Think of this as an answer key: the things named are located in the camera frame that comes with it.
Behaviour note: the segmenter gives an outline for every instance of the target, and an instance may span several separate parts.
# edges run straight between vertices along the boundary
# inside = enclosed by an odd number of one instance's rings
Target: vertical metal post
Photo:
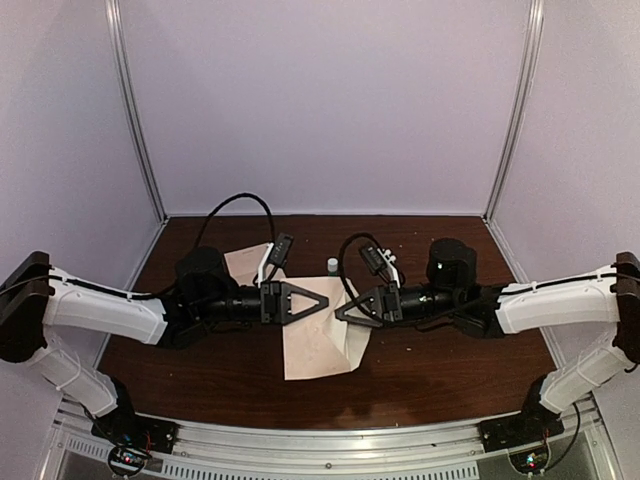
[[[544,23],[544,0],[531,0],[531,8],[529,10],[529,24],[527,26],[527,35],[525,37],[524,52],[522,55],[522,65],[520,67],[520,77],[518,79],[518,87],[516,90],[516,98],[511,111],[511,119],[507,136],[502,148],[502,156],[500,158],[500,166],[496,175],[489,203],[484,214],[485,221],[490,223],[498,207],[498,202],[504,190],[504,185],[511,166],[511,160],[515,152],[518,135],[522,128],[524,120],[524,111],[527,99],[531,91],[533,75],[538,63],[538,53],[540,52],[540,41],[542,38],[542,27]]]
[[[122,30],[122,20],[120,18],[120,2],[119,0],[106,0],[107,24],[111,35],[111,43],[116,60],[116,73],[120,83],[120,90],[124,100],[125,112],[127,114],[127,123],[133,139],[133,145],[136,150],[142,178],[147,188],[147,193],[153,205],[154,214],[158,222],[163,222],[167,216],[162,198],[158,189],[156,178],[153,174],[151,161],[149,160],[149,152],[147,144],[142,133],[140,124],[140,116],[138,107],[133,94],[133,84],[131,82],[131,72],[129,71],[129,62],[127,60],[127,50],[124,41],[124,33]]]

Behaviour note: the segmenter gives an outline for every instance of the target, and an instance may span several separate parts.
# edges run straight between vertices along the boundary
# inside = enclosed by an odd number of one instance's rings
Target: bottle
[[[338,276],[338,259],[337,258],[332,257],[329,260],[327,260],[327,273],[330,277]]]

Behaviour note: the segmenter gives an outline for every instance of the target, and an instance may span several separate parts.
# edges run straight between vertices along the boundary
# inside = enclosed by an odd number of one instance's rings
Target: white panel
[[[123,286],[156,228],[100,0],[5,1],[0,15],[0,278],[32,250]],[[89,361],[101,334],[65,332]],[[29,479],[59,397],[0,363],[0,471]]]
[[[279,213],[480,213],[528,11],[504,0],[123,2],[167,210],[208,212],[248,190]]]
[[[530,279],[640,254],[640,4],[547,2],[527,116],[497,222]],[[603,327],[555,329],[569,359]],[[598,393],[625,478],[637,478],[640,375]]]

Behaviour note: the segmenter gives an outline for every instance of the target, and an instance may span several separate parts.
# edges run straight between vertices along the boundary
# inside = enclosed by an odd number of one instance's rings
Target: paper
[[[225,254],[229,274],[240,285],[252,285],[267,244]],[[278,271],[274,280],[317,292],[329,299],[329,307],[282,329],[284,378],[306,380],[352,372],[360,366],[371,329],[338,320],[334,310],[349,301],[337,277],[286,278]],[[291,311],[305,310],[316,301],[292,295]]]

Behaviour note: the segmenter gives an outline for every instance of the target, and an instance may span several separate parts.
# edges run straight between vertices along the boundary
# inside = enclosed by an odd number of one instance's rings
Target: white wall
[[[640,254],[640,4],[547,2],[540,61],[497,224],[530,279]],[[559,328],[567,358],[601,327]],[[638,478],[640,374],[597,393],[625,478]]]
[[[0,15],[0,278],[32,250],[123,286],[156,225],[100,0],[9,0]],[[102,335],[66,332],[85,359]],[[0,362],[2,478],[35,474],[59,397]]]
[[[529,2],[123,2],[170,213],[483,211]],[[231,212],[259,211],[247,202]]]

